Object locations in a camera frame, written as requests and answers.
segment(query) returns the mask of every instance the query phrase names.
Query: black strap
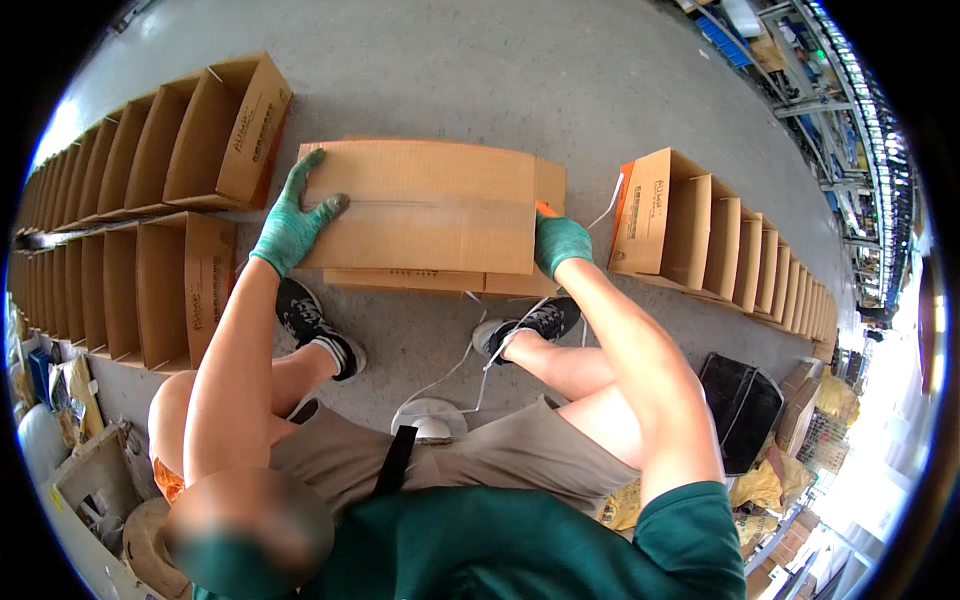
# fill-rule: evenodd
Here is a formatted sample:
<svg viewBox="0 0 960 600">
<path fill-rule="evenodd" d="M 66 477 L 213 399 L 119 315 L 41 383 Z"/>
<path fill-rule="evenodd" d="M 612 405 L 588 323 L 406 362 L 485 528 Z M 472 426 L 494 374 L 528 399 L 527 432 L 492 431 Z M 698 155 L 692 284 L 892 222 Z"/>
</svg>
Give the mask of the black strap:
<svg viewBox="0 0 960 600">
<path fill-rule="evenodd" d="M 376 478 L 376 486 L 371 497 L 378 497 L 388 493 L 396 493 L 403 486 L 403 473 L 410 463 L 410 453 L 414 449 L 417 439 L 417 427 L 401 425 L 396 431 L 394 442 L 387 450 L 387 458 L 383 459 L 383 467 Z"/>
</svg>

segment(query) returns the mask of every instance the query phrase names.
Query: concrete floor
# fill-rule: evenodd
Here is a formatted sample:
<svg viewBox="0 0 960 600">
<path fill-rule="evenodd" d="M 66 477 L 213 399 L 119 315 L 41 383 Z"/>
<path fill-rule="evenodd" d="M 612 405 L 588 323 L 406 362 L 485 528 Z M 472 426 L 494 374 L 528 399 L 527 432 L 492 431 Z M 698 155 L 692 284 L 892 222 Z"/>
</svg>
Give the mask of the concrete floor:
<svg viewBox="0 0 960 600">
<path fill-rule="evenodd" d="M 564 163 L 567 214 L 585 224 L 606 208 L 619 165 L 671 146 L 766 214 L 837 298 L 845 335 L 855 328 L 850 263 L 809 165 L 753 84 L 669 0 L 164 0 L 109 39 L 64 100 L 85 129 L 157 84 L 264 48 L 295 93 L 275 192 L 301 142 L 346 133 L 435 137 Z M 263 215 L 240 219 L 242 260 Z M 610 217 L 591 232 L 598 264 L 607 262 L 611 232 Z M 482 313 L 466 298 L 340 291 L 325 288 L 319 273 L 296 276 L 370 356 L 355 381 L 326 384 L 319 396 L 378 429 L 459 360 Z M 613 280 L 674 336 L 695 370 L 716 350 L 779 380 L 810 353 L 809 342 L 731 310 L 629 277 Z M 527 306 L 489 303 L 494 316 L 519 316 Z M 579 342 L 579 332 L 571 337 Z M 275 340 L 276 356 L 292 349 L 279 325 Z M 145 432 L 161 376 L 95 357 L 90 363 L 105 416 L 126 417 Z M 472 406 L 482 364 L 472 356 L 434 395 Z M 468 423 L 502 417 L 542 388 L 518 368 L 494 369 L 483 410 Z"/>
</svg>

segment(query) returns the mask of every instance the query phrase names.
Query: sneaker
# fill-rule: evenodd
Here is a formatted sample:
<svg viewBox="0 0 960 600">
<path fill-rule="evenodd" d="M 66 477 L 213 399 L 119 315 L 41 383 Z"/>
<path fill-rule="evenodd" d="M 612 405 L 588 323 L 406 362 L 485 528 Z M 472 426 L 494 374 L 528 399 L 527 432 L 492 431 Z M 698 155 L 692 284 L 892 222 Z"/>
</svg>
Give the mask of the sneaker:
<svg viewBox="0 0 960 600">
<path fill-rule="evenodd" d="M 276 292 L 276 317 L 297 340 L 298 349 L 317 344 L 330 353 L 337 365 L 334 381 L 350 379 L 367 366 L 363 348 L 331 326 L 313 292 L 290 276 L 280 282 Z"/>
<path fill-rule="evenodd" d="M 523 323 L 516 330 L 530 329 L 536 331 L 547 342 L 556 342 L 565 336 L 579 319 L 580 307 L 577 306 L 577 302 L 573 298 L 564 296 L 554 298 L 535 310 L 523 320 Z M 490 360 L 490 357 L 500 348 L 500 345 L 503 344 L 503 341 L 507 339 L 507 336 L 518 323 L 517 319 L 509 321 L 493 319 L 480 323 L 473 329 L 473 349 Z M 503 358 L 502 354 L 501 352 L 493 360 L 495 365 L 506 365 L 513 362 Z"/>
</svg>

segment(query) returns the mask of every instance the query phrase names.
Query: black bin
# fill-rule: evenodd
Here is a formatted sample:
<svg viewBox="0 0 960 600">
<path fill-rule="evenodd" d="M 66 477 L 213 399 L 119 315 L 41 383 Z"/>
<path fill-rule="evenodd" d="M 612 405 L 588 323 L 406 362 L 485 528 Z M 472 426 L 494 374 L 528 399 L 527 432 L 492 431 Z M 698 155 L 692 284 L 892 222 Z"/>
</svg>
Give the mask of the black bin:
<svg viewBox="0 0 960 600">
<path fill-rule="evenodd" d="M 745 475 L 783 408 L 783 393 L 763 370 L 711 352 L 700 382 L 728 477 Z"/>
</svg>

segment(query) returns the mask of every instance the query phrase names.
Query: hand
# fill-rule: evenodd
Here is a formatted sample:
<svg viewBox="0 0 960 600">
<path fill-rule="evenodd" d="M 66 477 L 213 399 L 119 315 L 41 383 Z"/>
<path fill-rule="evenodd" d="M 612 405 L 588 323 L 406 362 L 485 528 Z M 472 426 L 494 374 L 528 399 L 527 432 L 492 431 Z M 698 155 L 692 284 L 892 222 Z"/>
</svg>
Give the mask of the hand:
<svg viewBox="0 0 960 600">
<path fill-rule="evenodd" d="M 566 217 L 547 217 L 537 211 L 537 239 L 534 259 L 543 274 L 553 279 L 557 265 L 568 258 L 593 262 L 590 234 Z"/>
<path fill-rule="evenodd" d="M 250 252 L 269 262 L 283 279 L 310 252 L 317 233 L 349 204 L 347 194 L 334 194 L 309 212 L 300 210 L 306 175 L 324 159 L 324 149 L 304 156 L 290 169 L 287 182 L 263 223 L 260 238 Z"/>
</svg>

